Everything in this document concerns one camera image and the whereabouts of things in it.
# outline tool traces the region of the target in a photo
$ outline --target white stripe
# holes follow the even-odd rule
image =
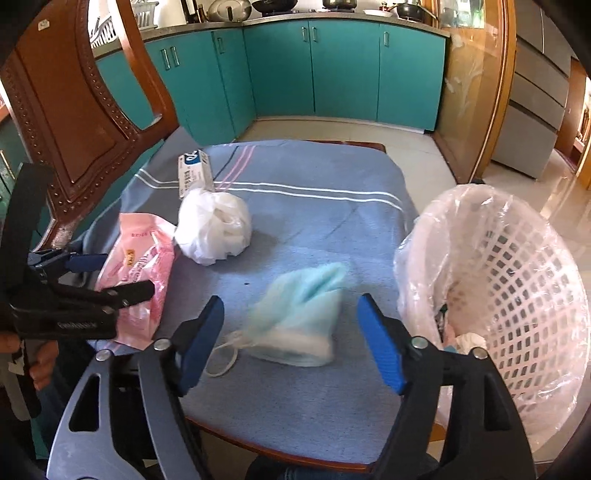
[[[251,185],[251,186],[255,186],[255,187],[258,187],[258,186],[283,187],[283,188],[292,189],[292,190],[309,190],[311,192],[330,192],[330,193],[350,193],[351,195],[386,195],[386,196],[393,198],[394,200],[397,200],[400,203],[402,203],[402,201],[400,201],[400,199],[398,197],[396,197],[395,195],[392,195],[391,193],[388,193],[388,192],[356,192],[354,190],[316,189],[316,188],[311,188],[311,187],[294,187],[292,185],[283,185],[281,183],[265,183],[265,182],[251,183],[248,181],[235,181],[234,185]]]
[[[160,185],[164,185],[167,183],[175,183],[176,185],[178,185],[178,180],[172,180],[172,181],[160,181],[155,179],[152,175],[150,175],[147,171],[145,171],[143,168],[141,168],[139,170],[141,173],[145,173],[149,178],[151,178],[152,180],[154,180],[156,183],[159,183]]]
[[[170,186],[170,187],[158,187],[158,186],[152,185],[151,183],[148,183],[148,180],[146,180],[145,178],[139,176],[137,173],[134,175],[134,177],[136,177],[137,179],[140,179],[141,181],[143,181],[151,189],[155,189],[155,190],[164,190],[164,189],[178,190],[178,182],[177,182],[176,185],[173,185],[173,186]]]
[[[396,208],[396,210],[400,210],[402,213],[404,213],[404,210],[402,210],[402,208],[400,208],[398,205],[396,205],[392,202],[389,202],[387,200],[384,200],[384,199],[352,199],[352,198],[348,198],[348,197],[325,197],[322,195],[304,195],[302,193],[282,192],[280,190],[234,189],[234,188],[231,188],[228,190],[231,190],[233,192],[279,193],[281,195],[289,195],[290,197],[305,197],[305,198],[322,199],[322,200],[348,200],[350,202],[359,202],[359,203],[379,202],[379,203],[385,203],[386,205],[390,205],[391,207]]]

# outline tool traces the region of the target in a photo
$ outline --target chair backrest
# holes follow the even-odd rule
[[[178,127],[172,98],[146,52],[129,0],[109,0],[125,57],[155,120],[141,130],[121,111],[92,54],[88,3],[52,0],[0,70],[31,161],[55,171],[43,248],[66,244],[113,181]]]

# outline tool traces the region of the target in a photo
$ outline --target kitchen counter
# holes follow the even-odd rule
[[[299,14],[285,14],[275,15],[272,17],[262,17],[253,20],[246,20],[245,22],[207,22],[187,25],[175,25],[173,27],[155,28],[153,30],[143,31],[141,35],[144,41],[150,41],[195,31],[219,30],[221,28],[243,28],[249,27],[251,25],[260,25],[273,22],[286,22],[290,20],[325,20],[331,18],[343,20],[362,20],[366,22],[377,22],[388,25],[400,25],[401,27],[411,28],[413,30],[421,30],[445,38],[450,37],[449,32],[441,30],[439,28],[430,27],[429,25],[425,25],[423,23],[409,22],[407,20],[400,20],[394,17],[379,17],[377,15],[366,15],[345,12],[306,12]],[[119,40],[114,40],[105,45],[101,45],[100,47],[94,48],[93,54],[95,58],[98,59],[118,50],[121,50],[121,43],[119,42]]]

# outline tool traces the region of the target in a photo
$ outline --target white plastic basket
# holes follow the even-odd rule
[[[589,306],[556,231],[517,197],[487,185],[443,193],[394,262],[398,309],[412,335],[443,348],[434,317],[447,304],[456,335],[483,336],[532,451],[566,421],[589,360]],[[447,425],[451,388],[441,389]]]

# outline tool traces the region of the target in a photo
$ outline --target cabinet door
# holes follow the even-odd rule
[[[189,131],[189,119],[185,112],[185,102],[182,93],[180,77],[180,62],[178,61],[178,47],[174,41],[178,37],[163,38],[146,43],[146,50],[160,74],[173,99],[174,109],[177,111],[178,123]]]
[[[217,61],[222,72],[234,133],[239,137],[256,118],[244,36],[241,28],[228,28],[214,30],[212,38],[217,49]]]
[[[211,33],[179,35],[171,42],[176,50],[169,90],[174,104],[183,106],[186,128],[201,145],[231,142],[235,133]]]
[[[382,25],[378,121],[435,130],[445,38]]]
[[[376,120],[379,28],[374,22],[310,21],[316,115]]]
[[[314,115],[308,22],[247,27],[244,39],[256,114]]]
[[[96,65],[115,102],[125,115],[140,128],[149,126],[154,119],[152,109],[123,52],[118,51],[99,59]]]

